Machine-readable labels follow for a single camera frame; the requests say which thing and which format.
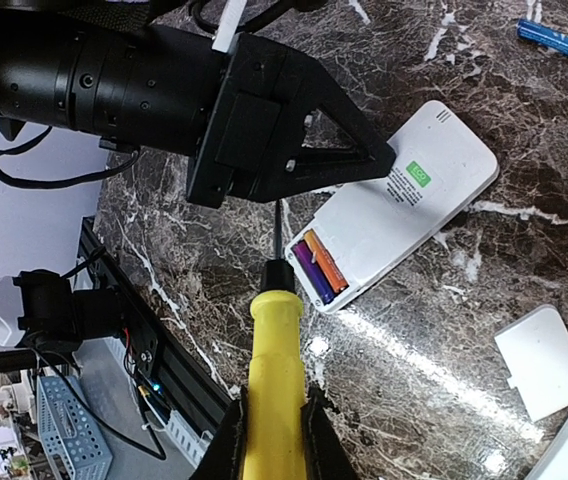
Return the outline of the white square battery cover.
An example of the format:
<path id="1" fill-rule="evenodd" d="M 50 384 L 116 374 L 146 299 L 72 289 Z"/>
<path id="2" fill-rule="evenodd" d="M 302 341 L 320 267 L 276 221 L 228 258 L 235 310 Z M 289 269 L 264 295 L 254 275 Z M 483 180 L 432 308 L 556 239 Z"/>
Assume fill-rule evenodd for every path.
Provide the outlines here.
<path id="1" fill-rule="evenodd" d="M 568 330 L 556 307 L 535 308 L 494 339 L 531 421 L 568 407 Z"/>

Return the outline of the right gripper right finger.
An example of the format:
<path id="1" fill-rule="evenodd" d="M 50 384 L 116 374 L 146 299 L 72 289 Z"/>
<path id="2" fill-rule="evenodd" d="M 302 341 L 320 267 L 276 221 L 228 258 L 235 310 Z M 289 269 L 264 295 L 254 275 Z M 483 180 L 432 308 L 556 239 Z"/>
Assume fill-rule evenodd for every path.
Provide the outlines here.
<path id="1" fill-rule="evenodd" d="M 301 409 L 302 440 L 308 479 L 356 479 L 357 474 L 325 409 L 329 407 L 317 386 L 308 390 Z"/>

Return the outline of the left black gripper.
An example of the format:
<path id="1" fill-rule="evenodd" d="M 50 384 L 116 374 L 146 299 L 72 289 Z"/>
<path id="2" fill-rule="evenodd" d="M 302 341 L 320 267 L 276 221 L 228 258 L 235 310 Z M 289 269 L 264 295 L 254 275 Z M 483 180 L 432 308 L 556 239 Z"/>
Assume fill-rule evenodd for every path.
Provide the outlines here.
<path id="1" fill-rule="evenodd" d="M 308 148 L 305 119 L 325 114 L 348 148 Z M 235 38 L 195 158 L 186 199 L 218 208 L 226 196 L 266 203 L 386 176 L 394 150 L 322 64 L 266 38 Z"/>

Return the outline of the yellow handled screwdriver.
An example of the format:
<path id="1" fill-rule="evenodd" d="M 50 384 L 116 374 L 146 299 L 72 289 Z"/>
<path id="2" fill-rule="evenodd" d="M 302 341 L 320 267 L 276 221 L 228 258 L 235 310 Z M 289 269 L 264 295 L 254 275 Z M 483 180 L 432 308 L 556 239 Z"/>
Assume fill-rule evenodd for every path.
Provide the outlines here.
<path id="1" fill-rule="evenodd" d="M 304 479 L 302 407 L 305 372 L 300 354 L 303 302 L 284 258 L 282 202 L 275 202 L 274 258 L 264 264 L 254 322 L 248 377 L 244 479 Z"/>

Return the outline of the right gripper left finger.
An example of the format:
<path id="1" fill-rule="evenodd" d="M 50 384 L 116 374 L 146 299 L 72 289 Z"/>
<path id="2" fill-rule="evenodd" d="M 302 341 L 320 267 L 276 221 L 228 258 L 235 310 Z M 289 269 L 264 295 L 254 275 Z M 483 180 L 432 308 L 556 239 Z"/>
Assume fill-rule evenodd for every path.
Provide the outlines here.
<path id="1" fill-rule="evenodd" d="M 195 479 L 238 480 L 241 478 L 247 442 L 248 391 L 233 400 L 194 471 Z"/>

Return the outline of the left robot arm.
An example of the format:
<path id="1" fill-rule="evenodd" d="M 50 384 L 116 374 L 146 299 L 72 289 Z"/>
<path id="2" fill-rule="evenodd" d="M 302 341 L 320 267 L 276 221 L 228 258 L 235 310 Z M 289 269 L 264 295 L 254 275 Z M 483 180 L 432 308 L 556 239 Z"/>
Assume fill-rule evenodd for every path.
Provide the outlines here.
<path id="1" fill-rule="evenodd" d="M 253 18 L 227 3 L 217 23 L 188 3 L 196 32 L 158 18 L 174 1 L 0 1 L 0 133 L 28 123 L 97 136 L 138 160 L 188 158 L 186 198 L 268 203 L 387 175 L 394 150 L 322 64 L 261 36 L 290 10 Z"/>

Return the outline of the white TCL air-conditioner remote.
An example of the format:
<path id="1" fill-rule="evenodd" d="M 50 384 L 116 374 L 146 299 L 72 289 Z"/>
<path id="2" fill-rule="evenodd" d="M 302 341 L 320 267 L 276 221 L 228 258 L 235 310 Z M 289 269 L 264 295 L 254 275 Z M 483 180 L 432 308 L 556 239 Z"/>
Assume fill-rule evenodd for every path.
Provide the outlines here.
<path id="1" fill-rule="evenodd" d="M 380 179 L 341 186 L 285 248 L 310 303 L 334 313 L 397 267 L 498 176 L 489 147 L 442 102 L 423 104 L 389 139 Z M 313 229 L 349 286 L 324 305 L 292 252 Z"/>

